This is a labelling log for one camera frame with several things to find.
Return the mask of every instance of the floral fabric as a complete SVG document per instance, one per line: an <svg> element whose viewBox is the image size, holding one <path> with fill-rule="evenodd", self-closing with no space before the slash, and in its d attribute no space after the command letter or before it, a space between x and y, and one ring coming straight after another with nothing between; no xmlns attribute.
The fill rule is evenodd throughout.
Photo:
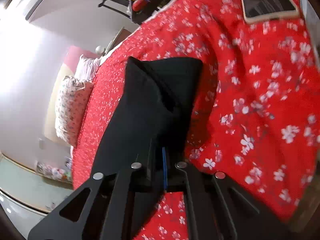
<svg viewBox="0 0 320 240"><path fill-rule="evenodd" d="M129 56L204 62L186 158L227 173L287 220L313 178L320 141L320 80L304 19L248 25L241 0L176 0L142 24L96 73L74 150L75 188L90 175ZM182 193L167 193L136 238L186 240L185 218Z"/></svg>
<svg viewBox="0 0 320 240"><path fill-rule="evenodd" d="M55 129L57 136L76 146L84 111L87 107L93 83L66 76L57 95Z"/></svg>

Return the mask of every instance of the blue strip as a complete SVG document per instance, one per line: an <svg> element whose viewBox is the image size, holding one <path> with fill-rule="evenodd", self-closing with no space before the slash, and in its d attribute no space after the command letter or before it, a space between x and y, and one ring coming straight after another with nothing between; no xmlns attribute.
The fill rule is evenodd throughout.
<svg viewBox="0 0 320 240"><path fill-rule="evenodd" d="M167 190L168 174L167 174L167 157L165 155L165 147L162 147L162 160L163 160L163 187L164 187L164 190Z"/></svg>

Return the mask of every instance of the pillow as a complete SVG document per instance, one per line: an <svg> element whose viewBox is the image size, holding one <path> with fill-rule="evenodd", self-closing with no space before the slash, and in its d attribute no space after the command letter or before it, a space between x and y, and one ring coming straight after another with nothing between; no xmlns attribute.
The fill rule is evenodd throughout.
<svg viewBox="0 0 320 240"><path fill-rule="evenodd" d="M77 66L77 70L75 73L75 78L80 80L91 81L99 65L100 65L99 58L91 59L91 58L86 58L84 55L81 55L78 66Z"/></svg>
<svg viewBox="0 0 320 240"><path fill-rule="evenodd" d="M87 107L93 83L66 76L61 82L55 106L57 136L76 146L84 111Z"/></svg>

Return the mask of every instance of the silver screw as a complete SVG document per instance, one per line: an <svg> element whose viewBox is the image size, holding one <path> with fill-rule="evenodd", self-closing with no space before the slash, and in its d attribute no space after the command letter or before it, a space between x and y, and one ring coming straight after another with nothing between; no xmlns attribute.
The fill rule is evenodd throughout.
<svg viewBox="0 0 320 240"><path fill-rule="evenodd" d="M131 168L133 169L140 169L142 167L141 163L132 163Z"/></svg>
<svg viewBox="0 0 320 240"><path fill-rule="evenodd" d="M184 169L184 168L186 168L186 166L187 166L186 162L178 162L177 163L177 167L180 169Z"/></svg>
<svg viewBox="0 0 320 240"><path fill-rule="evenodd" d="M216 172L215 176L217 179L224 179L226 177L226 175L222 171Z"/></svg>
<svg viewBox="0 0 320 240"><path fill-rule="evenodd" d="M103 174L101 172L97 172L93 175L93 178L96 180L102 179L103 178Z"/></svg>

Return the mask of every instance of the floral pillow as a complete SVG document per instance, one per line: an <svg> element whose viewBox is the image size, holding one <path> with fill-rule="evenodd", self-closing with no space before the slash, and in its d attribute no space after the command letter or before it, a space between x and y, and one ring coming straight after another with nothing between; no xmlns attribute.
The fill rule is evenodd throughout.
<svg viewBox="0 0 320 240"><path fill-rule="evenodd" d="M87 107L93 83L66 76L61 82L55 106L57 136L76 146L84 111Z"/></svg>

